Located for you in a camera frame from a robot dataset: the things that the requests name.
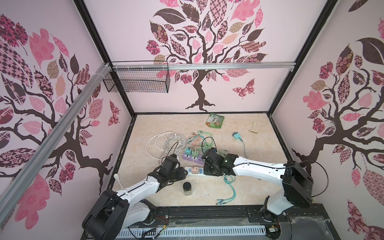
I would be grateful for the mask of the pink charger plug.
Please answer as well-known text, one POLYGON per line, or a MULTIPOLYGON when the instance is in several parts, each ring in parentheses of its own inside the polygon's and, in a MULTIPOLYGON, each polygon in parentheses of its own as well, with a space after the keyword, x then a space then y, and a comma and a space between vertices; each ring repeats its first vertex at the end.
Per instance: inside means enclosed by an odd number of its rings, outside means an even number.
POLYGON ((191 168, 191 173, 192 173, 192 174, 198 175, 199 172, 200 172, 199 167, 192 167, 192 168, 191 168))

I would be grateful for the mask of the light green charger plug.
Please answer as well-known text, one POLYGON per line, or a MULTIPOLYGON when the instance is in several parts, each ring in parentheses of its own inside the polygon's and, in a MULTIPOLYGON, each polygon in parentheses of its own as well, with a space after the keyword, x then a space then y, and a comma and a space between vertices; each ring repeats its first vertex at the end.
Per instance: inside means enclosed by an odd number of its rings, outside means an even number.
POLYGON ((192 157, 198 158, 199 157, 199 151, 198 150, 192 150, 192 157))

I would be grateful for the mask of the teal green charger plug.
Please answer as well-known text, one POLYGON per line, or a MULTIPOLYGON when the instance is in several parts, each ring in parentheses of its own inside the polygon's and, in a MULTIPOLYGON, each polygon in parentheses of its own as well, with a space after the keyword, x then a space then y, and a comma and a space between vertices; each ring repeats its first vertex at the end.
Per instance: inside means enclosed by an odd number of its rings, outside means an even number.
POLYGON ((238 132, 234 132, 233 137, 235 140, 243 141, 242 136, 238 132))

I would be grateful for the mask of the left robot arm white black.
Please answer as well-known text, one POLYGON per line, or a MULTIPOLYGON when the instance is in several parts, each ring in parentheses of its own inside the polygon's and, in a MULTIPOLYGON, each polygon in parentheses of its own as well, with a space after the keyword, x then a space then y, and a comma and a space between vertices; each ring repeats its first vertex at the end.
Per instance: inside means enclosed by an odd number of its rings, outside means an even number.
POLYGON ((156 208, 146 200, 174 182, 185 180, 188 171, 175 154, 141 182, 119 190, 107 189, 98 198, 82 223, 82 240, 114 240, 121 230, 133 224, 154 219, 156 208))

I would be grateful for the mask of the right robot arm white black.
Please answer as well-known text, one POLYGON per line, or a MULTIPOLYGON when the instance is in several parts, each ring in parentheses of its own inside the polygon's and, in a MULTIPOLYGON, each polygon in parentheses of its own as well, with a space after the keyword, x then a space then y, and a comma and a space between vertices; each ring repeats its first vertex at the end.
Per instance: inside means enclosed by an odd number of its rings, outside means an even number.
POLYGON ((309 208, 312 205, 314 180, 300 163, 271 164, 252 161, 235 154, 222 156, 215 148, 202 155, 207 176, 246 176, 280 186, 273 196, 267 196, 258 216, 266 222, 275 221, 291 207, 309 208))

